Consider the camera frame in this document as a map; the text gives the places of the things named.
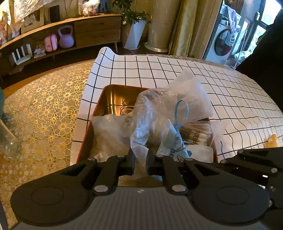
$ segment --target washing machine door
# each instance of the washing machine door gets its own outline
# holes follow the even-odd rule
[[[221,31],[214,43],[214,50],[218,56],[227,55],[235,43],[235,35],[231,33],[230,29]]]

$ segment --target kettlebell handle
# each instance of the kettlebell handle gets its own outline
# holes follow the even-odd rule
[[[63,36],[62,33],[61,33],[61,30],[64,29],[64,28],[70,28],[70,29],[71,29],[70,34],[71,34],[71,35],[73,34],[73,26],[72,26],[72,25],[64,25],[64,26],[61,26],[61,27],[57,30],[57,32],[58,32],[58,34],[59,34],[60,37]]]

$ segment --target washing machine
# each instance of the washing machine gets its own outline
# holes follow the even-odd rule
[[[237,14],[237,24],[240,19],[241,16]],[[225,64],[240,31],[241,27],[237,25],[236,33],[231,33],[227,6],[223,4],[215,24],[213,34],[206,49],[204,60]]]

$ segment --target purple kettlebell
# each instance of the purple kettlebell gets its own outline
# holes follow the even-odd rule
[[[70,28],[71,32],[69,34],[62,34],[61,30],[64,28]],[[59,36],[60,36],[60,40],[59,40],[59,45],[62,48],[70,48],[74,45],[74,37],[73,37],[73,26],[71,25],[64,25],[61,26],[58,30],[57,30]]]

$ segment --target blue ear loop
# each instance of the blue ear loop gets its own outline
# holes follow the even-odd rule
[[[186,117],[185,117],[185,120],[183,121],[182,124],[178,125],[178,115],[177,115],[177,110],[178,110],[178,106],[181,102],[184,102],[185,105],[186,105]],[[184,100],[179,100],[175,106],[175,130],[176,132],[180,135],[180,131],[179,131],[179,128],[181,128],[186,122],[187,122],[187,119],[188,119],[188,115],[189,115],[189,106],[187,104],[187,102],[185,102]],[[189,142],[187,141],[183,141],[184,144],[190,144]]]

